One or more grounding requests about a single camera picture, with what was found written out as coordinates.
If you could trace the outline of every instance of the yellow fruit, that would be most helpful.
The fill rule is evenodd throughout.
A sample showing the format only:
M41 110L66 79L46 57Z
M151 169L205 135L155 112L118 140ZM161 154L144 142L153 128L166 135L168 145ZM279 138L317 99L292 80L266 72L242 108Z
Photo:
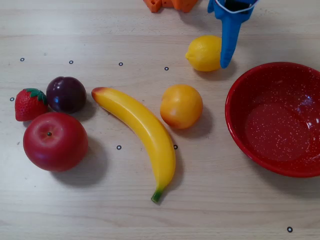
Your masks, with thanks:
M203 102L199 92L192 86L177 84L164 92L160 114L170 127L186 129L197 122L202 110Z
M174 145L167 129L144 105L131 96L108 87L97 87L93 99L128 125L144 144L152 164L156 190L151 200L157 203L176 169Z
M222 39L218 36L204 35L194 39L185 57L194 69L210 72L220 68Z

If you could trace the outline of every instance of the orange toy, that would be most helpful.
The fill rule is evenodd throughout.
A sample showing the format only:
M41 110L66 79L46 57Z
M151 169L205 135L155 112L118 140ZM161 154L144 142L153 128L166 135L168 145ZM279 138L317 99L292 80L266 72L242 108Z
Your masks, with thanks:
M188 13L196 5L198 0L143 0L152 13L159 11L161 7L175 8Z

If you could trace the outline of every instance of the white cable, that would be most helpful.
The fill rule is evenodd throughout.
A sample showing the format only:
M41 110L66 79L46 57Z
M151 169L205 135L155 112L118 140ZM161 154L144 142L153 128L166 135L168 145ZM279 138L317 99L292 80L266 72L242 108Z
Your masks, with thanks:
M248 11L250 9L253 9L257 3L259 2L260 0L256 0L256 2L254 4L252 4L250 7L246 8L246 9L242 9L242 10L238 10L238 11L230 11L229 9L225 8L225 6L223 6L219 0L215 0L216 4L218 4L222 9L224 9L225 11L227 11L228 13L230 14L238 14L238 13L242 13L242 12L245 12L245 11Z

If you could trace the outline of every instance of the bowl rim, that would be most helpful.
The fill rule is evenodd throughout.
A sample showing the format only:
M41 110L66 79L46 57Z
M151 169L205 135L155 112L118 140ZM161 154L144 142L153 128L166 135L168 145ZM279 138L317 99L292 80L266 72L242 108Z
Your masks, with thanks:
M310 173L300 173L300 172L296 172L293 170L284 170L284 169L280 169L274 165L268 164L264 161L262 161L259 157L257 157L254 153L252 153L248 148L246 148L246 146L242 143L242 141L238 138L238 136L235 134L235 129L234 126L232 125L232 121L231 121L231 114L230 114L230 109L231 109L231 100L233 98L234 92L237 89L237 87L243 83L245 81L245 79L250 76L252 73L255 73L261 69L265 69L265 68L270 68L270 67L281 67L281 66L286 66L286 67L301 67L303 69L308 69L311 71L314 71L315 74L319 75L320 77L320 72L302 65L302 64L298 64L298 63L294 63L294 62L284 62L284 61L280 61L280 62L269 62L269 63L264 63L258 66L255 66L253 68L251 68L250 70L246 71L244 74L242 74L231 86L228 95L226 97L225 100L225 109L224 109L224 113L225 113L225 121L226 121L226 125L227 128L234 140L234 142L237 144L237 146L241 149L241 151L246 154L251 160L253 160L254 162L256 162L257 164L259 164L260 166L262 166L263 168L270 170L274 173L277 174L281 174L287 177L294 177L294 178L311 178L311 177L316 177L316 176L320 176L320 170L317 171L312 171Z

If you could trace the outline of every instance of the strawberry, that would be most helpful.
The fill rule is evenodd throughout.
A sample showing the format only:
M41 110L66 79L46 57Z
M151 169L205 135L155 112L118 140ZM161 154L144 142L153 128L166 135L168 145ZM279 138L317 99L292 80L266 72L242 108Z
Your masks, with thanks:
M15 98L15 119L25 122L35 119L48 111L46 95L36 88L26 88Z

